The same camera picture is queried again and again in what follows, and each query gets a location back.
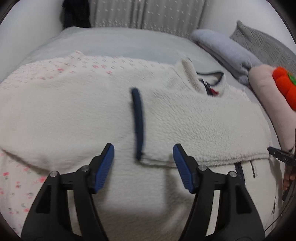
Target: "plush toy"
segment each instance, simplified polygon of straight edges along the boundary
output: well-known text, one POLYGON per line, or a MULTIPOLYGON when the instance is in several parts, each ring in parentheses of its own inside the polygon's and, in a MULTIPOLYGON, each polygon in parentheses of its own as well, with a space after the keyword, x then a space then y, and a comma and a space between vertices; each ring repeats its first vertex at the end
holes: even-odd
POLYGON ((272 77, 290 107, 296 111, 296 78, 282 67, 276 68, 272 77))

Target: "gray curtain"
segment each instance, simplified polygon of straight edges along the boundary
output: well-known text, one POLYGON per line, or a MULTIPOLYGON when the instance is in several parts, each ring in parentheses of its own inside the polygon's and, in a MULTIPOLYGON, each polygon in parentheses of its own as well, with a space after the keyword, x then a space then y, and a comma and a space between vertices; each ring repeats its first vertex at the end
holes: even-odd
POLYGON ((189 38, 207 0, 91 0, 93 27, 141 28, 189 38))

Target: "black cable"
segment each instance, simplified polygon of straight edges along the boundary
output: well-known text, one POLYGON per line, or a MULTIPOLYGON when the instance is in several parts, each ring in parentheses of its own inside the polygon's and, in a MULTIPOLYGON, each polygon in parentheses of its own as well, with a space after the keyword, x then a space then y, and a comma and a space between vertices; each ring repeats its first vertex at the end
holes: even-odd
POLYGON ((283 209, 283 211, 281 212, 281 214, 272 222, 272 224, 271 225, 269 225, 265 230, 264 230, 264 232, 266 232, 266 230, 267 229, 269 229, 278 219, 279 219, 279 217, 283 214, 283 212, 286 210, 286 208, 288 207, 289 205, 287 204, 286 206, 285 206, 285 208, 283 209))

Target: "green leaf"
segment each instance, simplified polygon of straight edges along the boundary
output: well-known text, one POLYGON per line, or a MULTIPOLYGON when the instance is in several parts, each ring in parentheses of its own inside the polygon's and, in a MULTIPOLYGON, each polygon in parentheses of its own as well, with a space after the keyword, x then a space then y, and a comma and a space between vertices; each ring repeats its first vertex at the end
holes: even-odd
POLYGON ((296 79, 295 79, 295 77, 293 75, 291 75, 290 73, 288 73, 288 76, 289 76, 290 80, 292 81, 292 83, 294 85, 296 85, 296 79))

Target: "pink plush pillow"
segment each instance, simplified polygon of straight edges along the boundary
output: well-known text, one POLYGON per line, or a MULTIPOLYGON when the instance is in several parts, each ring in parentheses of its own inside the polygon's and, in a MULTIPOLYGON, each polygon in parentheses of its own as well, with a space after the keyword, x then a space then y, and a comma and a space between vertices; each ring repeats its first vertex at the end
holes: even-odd
POLYGON ((265 64, 253 67, 248 77, 257 98, 269 115, 282 150, 288 151, 295 145, 296 112, 278 90, 272 77, 274 69, 265 64))

